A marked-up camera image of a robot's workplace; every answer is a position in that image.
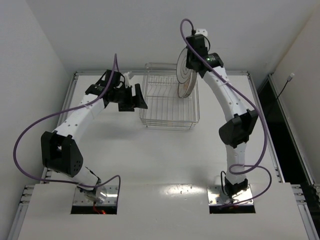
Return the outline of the white plate with centre emblem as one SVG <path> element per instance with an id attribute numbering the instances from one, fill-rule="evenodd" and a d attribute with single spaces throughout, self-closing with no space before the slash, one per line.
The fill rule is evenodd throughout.
<path id="1" fill-rule="evenodd" d="M 176 64 L 176 77 L 180 84 L 189 80 L 192 74 L 192 70 L 187 68 L 187 53 L 188 49 L 185 47 L 179 54 Z"/>

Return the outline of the green rim lettered plate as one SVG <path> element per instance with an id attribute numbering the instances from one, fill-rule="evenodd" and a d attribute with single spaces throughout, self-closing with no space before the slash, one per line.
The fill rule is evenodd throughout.
<path id="1" fill-rule="evenodd" d="M 189 81 L 189 86 L 188 86 L 188 94 L 190 95 L 194 88 L 195 88 L 195 85 L 197 83 L 197 72 L 193 71 L 191 76 L 190 76 L 190 81 Z"/>

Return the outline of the metal wire dish rack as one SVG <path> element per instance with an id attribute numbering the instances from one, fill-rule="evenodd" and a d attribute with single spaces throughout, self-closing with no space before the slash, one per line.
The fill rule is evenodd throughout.
<path id="1" fill-rule="evenodd" d="M 148 109 L 140 109 L 141 122 L 149 128 L 187 130 L 200 120 L 198 83 L 187 98 L 178 97 L 175 63 L 145 64 L 143 98 Z"/>

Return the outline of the orange sunburst plate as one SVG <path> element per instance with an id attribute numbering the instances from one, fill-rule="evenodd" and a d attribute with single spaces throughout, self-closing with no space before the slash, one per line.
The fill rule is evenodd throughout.
<path id="1" fill-rule="evenodd" d="M 191 92 L 189 91 L 190 80 L 178 84 L 177 95 L 179 98 L 188 98 Z"/>

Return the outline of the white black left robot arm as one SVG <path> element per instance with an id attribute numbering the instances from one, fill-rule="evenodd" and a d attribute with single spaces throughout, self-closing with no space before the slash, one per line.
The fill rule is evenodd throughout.
<path id="1" fill-rule="evenodd" d="M 85 166 L 78 144 L 87 127 L 108 104 L 117 104 L 120 112 L 147 109 L 141 86 L 138 83 L 131 86 L 131 77 L 131 72 L 107 70 L 87 88 L 77 109 L 61 125 L 42 134 L 44 167 L 67 176 L 81 191 L 95 194 L 101 179 Z"/>

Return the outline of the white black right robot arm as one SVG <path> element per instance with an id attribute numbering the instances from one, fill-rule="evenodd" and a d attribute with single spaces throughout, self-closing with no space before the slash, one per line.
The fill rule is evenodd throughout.
<path id="1" fill-rule="evenodd" d="M 211 88 L 218 100 L 226 123 L 218 130 L 220 139 L 226 147 L 227 168 L 234 166 L 234 172 L 245 170 L 245 151 L 249 136 L 253 132 L 258 119 L 256 110 L 250 110 L 241 99 L 230 89 L 226 83 L 218 78 L 221 76 L 228 80 L 224 64 L 217 53 L 208 53 L 206 37 L 202 34 L 193 34 L 186 37 L 187 42 L 201 58 L 208 63 L 207 66 L 190 49 L 187 50 L 186 67 L 198 73 Z"/>

